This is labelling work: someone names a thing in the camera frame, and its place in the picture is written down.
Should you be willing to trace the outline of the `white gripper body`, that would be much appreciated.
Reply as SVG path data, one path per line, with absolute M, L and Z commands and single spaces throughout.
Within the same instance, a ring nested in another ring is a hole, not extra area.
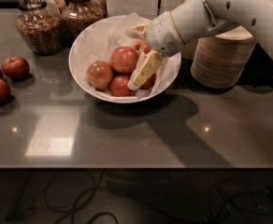
M 164 12 L 151 22 L 146 32 L 146 40 L 152 49 L 166 57 L 181 52 L 185 46 L 170 11 Z

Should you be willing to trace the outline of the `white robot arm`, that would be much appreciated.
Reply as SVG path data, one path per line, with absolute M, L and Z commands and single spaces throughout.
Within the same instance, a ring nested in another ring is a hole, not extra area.
M 273 0 L 187 0 L 153 19 L 143 35 L 150 54 L 136 66 L 128 81 L 139 89 L 161 66 L 189 42 L 245 28 L 273 60 Z

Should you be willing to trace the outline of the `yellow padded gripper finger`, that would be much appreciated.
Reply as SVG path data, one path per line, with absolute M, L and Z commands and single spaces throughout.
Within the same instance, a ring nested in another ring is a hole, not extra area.
M 149 25 L 147 23 L 140 23 L 136 26 L 130 27 L 127 31 L 126 34 L 129 37 L 135 38 L 135 39 L 146 39 L 146 33 L 149 28 Z
M 156 50 L 151 50 L 147 54 L 142 52 L 137 61 L 136 69 L 130 76 L 127 87 L 132 91 L 138 90 L 157 72 L 163 59 L 163 55 Z

